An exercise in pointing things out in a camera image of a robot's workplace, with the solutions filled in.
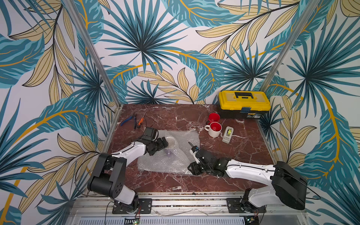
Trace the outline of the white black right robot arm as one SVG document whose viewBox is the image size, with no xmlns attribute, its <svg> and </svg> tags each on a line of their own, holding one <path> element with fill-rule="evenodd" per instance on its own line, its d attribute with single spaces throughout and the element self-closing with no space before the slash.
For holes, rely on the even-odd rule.
<svg viewBox="0 0 360 225">
<path fill-rule="evenodd" d="M 242 212 L 264 212 L 265 206 L 284 204 L 292 209 L 305 209 L 307 181 L 287 163 L 275 165 L 243 163 L 230 158 L 216 158 L 211 152 L 193 146 L 190 154 L 195 162 L 188 170 L 195 176 L 203 173 L 215 177 L 244 179 L 261 183 L 264 187 L 249 188 L 240 202 L 234 205 Z"/>
</svg>

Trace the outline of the clear bubble wrap sheet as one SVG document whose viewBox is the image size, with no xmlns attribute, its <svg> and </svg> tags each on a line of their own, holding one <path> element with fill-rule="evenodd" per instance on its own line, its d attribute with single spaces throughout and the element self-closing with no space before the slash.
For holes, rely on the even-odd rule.
<svg viewBox="0 0 360 225">
<path fill-rule="evenodd" d="M 190 154 L 192 146 L 200 146 L 199 133 L 190 131 L 169 131 L 160 130 L 160 137 L 174 137 L 178 143 L 177 149 L 172 151 L 170 156 L 165 149 L 156 152 L 153 156 L 146 154 L 137 159 L 139 171 L 150 171 L 158 173 L 174 173 L 191 175 L 188 166 L 195 162 Z"/>
</svg>

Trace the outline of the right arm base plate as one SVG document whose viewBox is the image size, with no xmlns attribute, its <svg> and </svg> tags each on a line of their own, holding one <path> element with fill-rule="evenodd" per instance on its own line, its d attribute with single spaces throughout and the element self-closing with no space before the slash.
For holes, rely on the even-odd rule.
<svg viewBox="0 0 360 225">
<path fill-rule="evenodd" d="M 227 198 L 226 206 L 229 213 L 265 213 L 266 207 L 256 207 L 247 200 L 240 198 Z"/>
</svg>

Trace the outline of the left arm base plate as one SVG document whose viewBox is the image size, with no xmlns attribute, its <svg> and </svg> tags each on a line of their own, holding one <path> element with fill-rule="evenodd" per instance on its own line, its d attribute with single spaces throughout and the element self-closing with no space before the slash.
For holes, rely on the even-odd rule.
<svg viewBox="0 0 360 225">
<path fill-rule="evenodd" d="M 112 214 L 151 214 L 152 212 L 152 199 L 147 198 L 135 198 L 131 204 L 124 204 L 119 201 L 114 202 Z"/>
</svg>

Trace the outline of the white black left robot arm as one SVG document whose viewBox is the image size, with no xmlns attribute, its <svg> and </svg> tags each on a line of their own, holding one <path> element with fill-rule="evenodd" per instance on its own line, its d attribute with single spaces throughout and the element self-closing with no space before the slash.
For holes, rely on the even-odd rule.
<svg viewBox="0 0 360 225">
<path fill-rule="evenodd" d="M 158 136 L 158 130 L 147 127 L 143 135 L 128 147 L 112 154 L 102 153 L 97 159 L 87 184 L 89 191 L 114 200 L 117 209 L 126 213 L 140 210 L 138 194 L 125 185 L 126 168 L 137 158 L 168 147 L 165 137 Z"/>
</svg>

